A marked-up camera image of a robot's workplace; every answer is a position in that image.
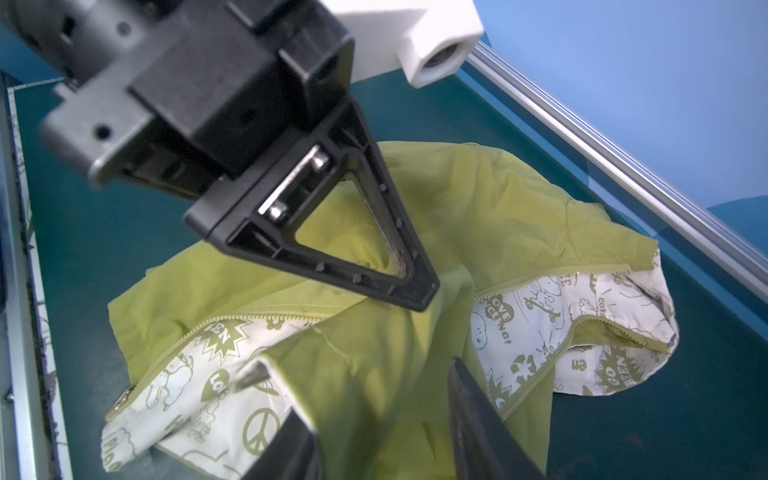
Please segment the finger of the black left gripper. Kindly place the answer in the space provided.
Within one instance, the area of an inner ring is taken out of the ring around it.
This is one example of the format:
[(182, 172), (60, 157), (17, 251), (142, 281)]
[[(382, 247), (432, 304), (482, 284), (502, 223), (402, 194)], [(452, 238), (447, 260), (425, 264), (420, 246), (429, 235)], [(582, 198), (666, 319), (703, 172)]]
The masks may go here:
[(439, 279), (358, 103), (287, 131), (185, 213), (220, 252), (422, 312)]

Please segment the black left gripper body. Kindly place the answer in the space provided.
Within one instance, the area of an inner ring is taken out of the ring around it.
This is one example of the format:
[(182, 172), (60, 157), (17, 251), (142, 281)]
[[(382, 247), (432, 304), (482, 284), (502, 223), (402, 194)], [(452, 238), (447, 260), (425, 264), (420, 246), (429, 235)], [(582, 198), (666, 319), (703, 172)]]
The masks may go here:
[(347, 93), (354, 40), (318, 1), (5, 1), (65, 78), (43, 141), (96, 187), (196, 199)]

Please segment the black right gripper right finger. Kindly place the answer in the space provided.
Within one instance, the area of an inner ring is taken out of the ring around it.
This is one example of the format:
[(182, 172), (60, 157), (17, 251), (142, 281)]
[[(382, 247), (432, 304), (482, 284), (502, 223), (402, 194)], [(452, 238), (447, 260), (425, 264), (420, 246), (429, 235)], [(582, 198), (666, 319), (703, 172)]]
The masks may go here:
[(449, 417), (458, 479), (542, 479), (464, 362), (448, 371)]

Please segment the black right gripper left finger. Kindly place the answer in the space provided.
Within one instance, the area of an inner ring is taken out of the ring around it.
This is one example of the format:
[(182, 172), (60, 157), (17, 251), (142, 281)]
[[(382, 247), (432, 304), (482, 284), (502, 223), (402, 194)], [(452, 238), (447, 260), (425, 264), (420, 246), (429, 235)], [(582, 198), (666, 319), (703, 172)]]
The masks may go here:
[(243, 480), (321, 480), (324, 462), (319, 440), (291, 412)]

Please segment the lime green jacket printed lining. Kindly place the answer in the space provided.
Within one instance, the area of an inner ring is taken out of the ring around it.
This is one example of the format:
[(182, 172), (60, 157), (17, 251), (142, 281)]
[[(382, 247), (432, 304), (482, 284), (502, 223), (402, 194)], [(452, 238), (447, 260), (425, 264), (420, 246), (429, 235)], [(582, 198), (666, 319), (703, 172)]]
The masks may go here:
[(131, 388), (102, 431), (106, 471), (158, 449), (237, 479), (296, 413), (330, 479), (452, 479), (457, 357), (544, 468), (555, 394), (609, 396), (669, 361), (656, 241), (506, 151), (380, 148), (439, 275), (429, 308), (189, 247), (109, 305)]

